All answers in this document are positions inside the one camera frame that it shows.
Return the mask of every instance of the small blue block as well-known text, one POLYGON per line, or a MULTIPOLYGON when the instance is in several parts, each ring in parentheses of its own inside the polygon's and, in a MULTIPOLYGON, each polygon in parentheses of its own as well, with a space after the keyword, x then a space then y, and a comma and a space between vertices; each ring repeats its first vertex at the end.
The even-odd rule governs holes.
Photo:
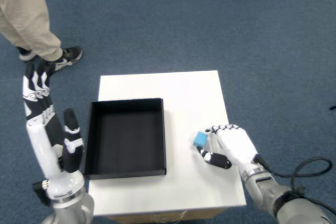
POLYGON ((208 135, 203 132, 198 132, 194 140, 194 145, 204 148, 208 135))

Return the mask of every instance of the black sneaker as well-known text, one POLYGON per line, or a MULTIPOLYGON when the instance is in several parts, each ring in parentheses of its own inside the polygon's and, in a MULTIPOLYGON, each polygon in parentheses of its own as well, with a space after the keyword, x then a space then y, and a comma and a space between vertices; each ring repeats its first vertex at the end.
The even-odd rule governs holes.
POLYGON ((72 66, 82 57, 82 49, 80 47, 70 47, 63 49, 61 58, 55 61, 47 61, 48 65, 55 65, 55 71, 62 69, 65 66, 72 66))
POLYGON ((34 52, 31 50, 26 50, 22 47, 16 47, 16 48, 20 52, 19 59, 22 61, 30 61, 36 56, 36 54, 34 54, 34 52))

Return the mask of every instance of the white tabletop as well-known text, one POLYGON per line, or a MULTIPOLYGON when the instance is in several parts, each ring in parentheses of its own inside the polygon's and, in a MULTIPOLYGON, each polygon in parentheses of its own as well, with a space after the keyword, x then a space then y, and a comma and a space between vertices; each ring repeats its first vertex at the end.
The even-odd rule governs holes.
POLYGON ((165 176, 91 180, 94 215, 223 208, 246 204, 236 167, 206 164, 197 131, 228 123, 217 71, 101 76, 99 101, 163 98, 165 176))

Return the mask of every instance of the black tray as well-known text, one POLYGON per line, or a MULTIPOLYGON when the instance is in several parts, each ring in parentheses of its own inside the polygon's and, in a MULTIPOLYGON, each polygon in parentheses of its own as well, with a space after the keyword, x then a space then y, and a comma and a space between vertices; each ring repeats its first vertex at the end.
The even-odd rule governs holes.
POLYGON ((86 177, 166 174, 162 99, 93 102, 90 114, 86 177))

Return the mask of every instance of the khaki pants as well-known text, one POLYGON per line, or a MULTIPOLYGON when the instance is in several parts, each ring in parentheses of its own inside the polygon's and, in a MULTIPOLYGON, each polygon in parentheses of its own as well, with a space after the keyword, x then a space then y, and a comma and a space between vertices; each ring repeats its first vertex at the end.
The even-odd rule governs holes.
POLYGON ((45 0, 0 0, 0 32, 14 46, 45 60, 61 57, 61 41, 49 30, 45 0))

